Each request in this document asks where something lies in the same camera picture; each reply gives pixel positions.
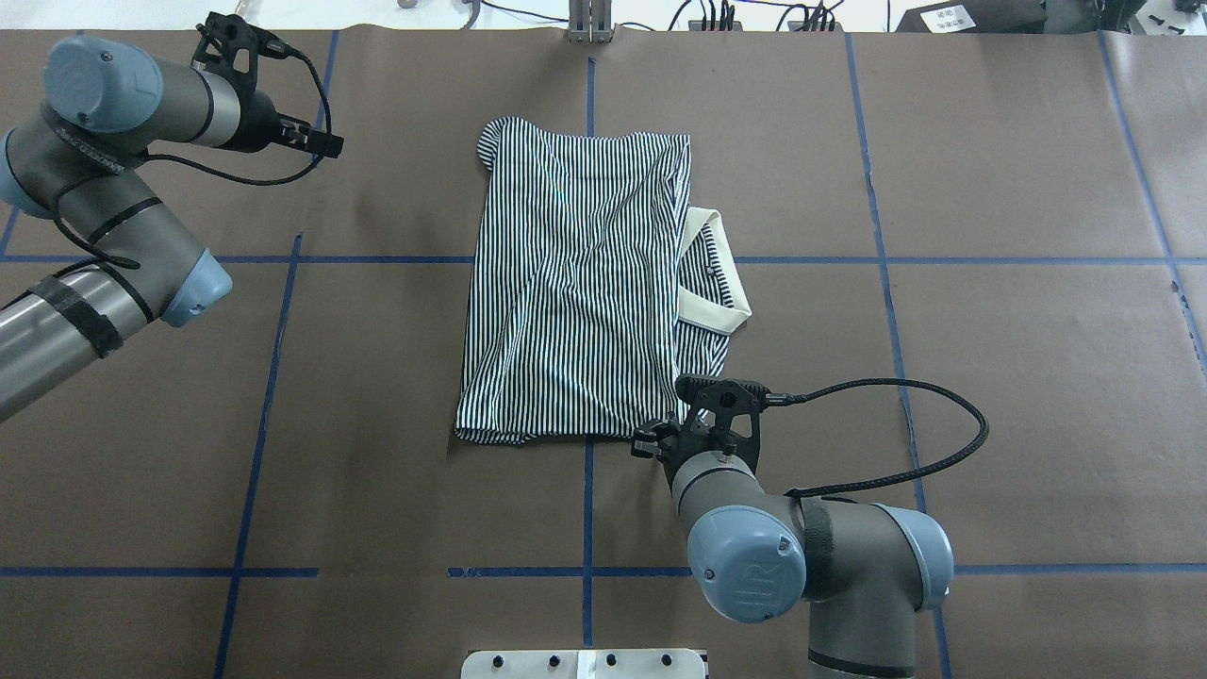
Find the clothing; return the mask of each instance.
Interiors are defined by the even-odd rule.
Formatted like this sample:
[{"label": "clothing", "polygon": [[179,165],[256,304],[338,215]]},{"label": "clothing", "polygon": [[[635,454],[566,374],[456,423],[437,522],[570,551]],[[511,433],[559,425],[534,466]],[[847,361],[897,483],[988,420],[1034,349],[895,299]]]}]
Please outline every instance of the clothing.
[{"label": "clothing", "polygon": [[[490,183],[459,438],[628,438],[677,410],[681,371],[719,373],[728,335],[711,326],[731,323],[721,316],[745,295],[719,215],[693,209],[696,233],[683,241],[686,135],[571,136],[498,118],[478,154]],[[680,322],[681,302],[695,324]]]}]

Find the white label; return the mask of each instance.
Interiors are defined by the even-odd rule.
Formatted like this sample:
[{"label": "white label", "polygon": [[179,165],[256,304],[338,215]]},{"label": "white label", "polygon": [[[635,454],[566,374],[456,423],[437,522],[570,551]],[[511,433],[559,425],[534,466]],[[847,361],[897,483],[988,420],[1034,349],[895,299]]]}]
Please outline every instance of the white label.
[{"label": "white label", "polygon": [[922,12],[921,16],[931,33],[955,33],[976,27],[976,22],[968,16],[968,10],[963,5]]}]

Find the blue joint cap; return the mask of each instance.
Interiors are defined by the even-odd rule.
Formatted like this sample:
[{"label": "blue joint cap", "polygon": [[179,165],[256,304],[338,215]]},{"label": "blue joint cap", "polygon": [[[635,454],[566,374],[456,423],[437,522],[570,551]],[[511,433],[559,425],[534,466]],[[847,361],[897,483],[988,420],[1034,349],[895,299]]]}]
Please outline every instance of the blue joint cap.
[{"label": "blue joint cap", "polygon": [[25,193],[21,182],[17,181],[17,175],[13,174],[12,165],[8,164],[10,136],[12,136],[11,129],[4,135],[4,139],[0,139],[0,200],[8,203],[29,216],[51,218],[53,216],[51,215],[51,210],[40,205],[29,193]]},{"label": "blue joint cap", "polygon": [[781,616],[805,591],[805,552],[782,521],[746,505],[717,508],[687,537],[687,560],[704,598],[736,622]]},{"label": "blue joint cap", "polygon": [[205,309],[226,297],[229,291],[231,274],[206,248],[163,311],[163,320],[173,327],[181,327],[205,312]]},{"label": "blue joint cap", "polygon": [[922,603],[917,610],[939,608],[951,592],[951,581],[956,578],[956,560],[951,554],[947,534],[938,521],[920,511],[873,504],[897,522],[914,550],[917,570],[922,576]]},{"label": "blue joint cap", "polygon": [[51,107],[88,131],[134,129],[163,98],[163,74],[154,58],[133,45],[94,35],[56,45],[42,82]]}]

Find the striped fabric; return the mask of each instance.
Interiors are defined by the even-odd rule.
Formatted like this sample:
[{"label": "striped fabric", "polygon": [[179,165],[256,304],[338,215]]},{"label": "striped fabric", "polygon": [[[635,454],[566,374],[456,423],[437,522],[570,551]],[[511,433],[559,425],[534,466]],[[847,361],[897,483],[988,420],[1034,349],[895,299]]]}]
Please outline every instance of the striped fabric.
[{"label": "striped fabric", "polygon": [[681,371],[719,374],[728,335],[678,321],[681,282],[733,305],[712,229],[680,256],[686,135],[570,136],[511,117],[486,125],[478,154],[490,183],[459,438],[626,438],[678,410]]}]

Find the striped shirt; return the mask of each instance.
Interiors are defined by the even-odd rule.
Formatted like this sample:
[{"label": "striped shirt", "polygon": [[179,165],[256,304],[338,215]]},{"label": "striped shirt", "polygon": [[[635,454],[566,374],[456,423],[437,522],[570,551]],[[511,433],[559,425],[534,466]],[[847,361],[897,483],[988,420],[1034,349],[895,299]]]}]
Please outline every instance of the striped shirt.
[{"label": "striped shirt", "polygon": [[733,310],[736,281],[712,224],[682,246],[688,136],[571,136],[511,117],[486,125],[478,154],[490,182],[459,438],[628,438],[680,410],[681,371],[719,374],[728,335],[680,321],[683,289]]}]

